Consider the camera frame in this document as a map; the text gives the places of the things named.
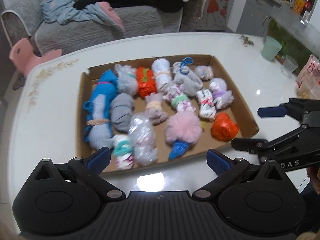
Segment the person right hand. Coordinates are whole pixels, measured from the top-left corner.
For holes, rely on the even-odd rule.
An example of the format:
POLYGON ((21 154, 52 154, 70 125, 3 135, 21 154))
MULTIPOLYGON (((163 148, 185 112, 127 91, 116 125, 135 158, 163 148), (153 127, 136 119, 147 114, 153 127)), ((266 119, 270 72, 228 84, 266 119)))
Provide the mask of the person right hand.
POLYGON ((312 166, 306 169, 307 175, 310 178, 310 183, 315 192, 320 195, 320 179, 319 179, 319 166, 312 166))

